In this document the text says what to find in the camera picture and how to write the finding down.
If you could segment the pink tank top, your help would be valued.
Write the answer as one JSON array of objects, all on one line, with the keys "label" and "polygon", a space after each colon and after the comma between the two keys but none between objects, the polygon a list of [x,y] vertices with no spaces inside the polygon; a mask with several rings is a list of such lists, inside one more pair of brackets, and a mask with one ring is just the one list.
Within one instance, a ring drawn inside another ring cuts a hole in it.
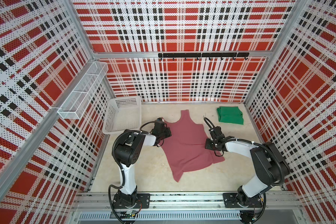
[{"label": "pink tank top", "polygon": [[205,148],[208,136],[204,126],[196,124],[190,118],[189,110],[182,110],[180,119],[167,126],[171,130],[171,136],[164,140],[162,149],[176,182],[186,172],[205,169],[225,161],[221,153]]}]

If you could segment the green tank top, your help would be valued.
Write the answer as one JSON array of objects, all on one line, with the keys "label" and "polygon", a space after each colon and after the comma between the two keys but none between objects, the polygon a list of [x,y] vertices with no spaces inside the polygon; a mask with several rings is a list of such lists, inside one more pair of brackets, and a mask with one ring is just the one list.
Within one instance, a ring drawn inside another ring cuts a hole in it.
[{"label": "green tank top", "polygon": [[221,106],[217,108],[218,121],[222,123],[244,124],[243,113],[237,106]]}]

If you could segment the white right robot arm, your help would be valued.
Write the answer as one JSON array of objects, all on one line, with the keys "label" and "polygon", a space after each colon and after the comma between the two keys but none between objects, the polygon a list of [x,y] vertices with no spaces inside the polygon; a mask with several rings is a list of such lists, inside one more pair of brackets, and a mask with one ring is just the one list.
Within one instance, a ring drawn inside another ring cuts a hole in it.
[{"label": "white right robot arm", "polygon": [[242,208],[249,207],[255,199],[274,186],[283,185],[291,173],[277,147],[271,142],[263,144],[239,138],[207,139],[205,148],[212,151],[230,152],[251,159],[255,175],[237,190],[233,203]]}]

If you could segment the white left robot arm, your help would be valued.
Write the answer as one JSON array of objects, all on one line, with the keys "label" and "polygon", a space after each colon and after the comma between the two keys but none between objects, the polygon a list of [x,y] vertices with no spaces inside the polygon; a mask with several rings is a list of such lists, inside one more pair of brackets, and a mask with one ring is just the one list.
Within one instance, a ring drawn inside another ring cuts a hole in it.
[{"label": "white left robot arm", "polygon": [[115,209],[133,208],[138,202],[134,165],[139,159],[143,146],[159,147],[164,143],[164,139],[171,137],[171,130],[163,118],[144,125],[152,123],[154,127],[150,132],[126,129],[114,141],[112,156],[120,170],[120,186],[110,186],[118,190],[111,203]]}]

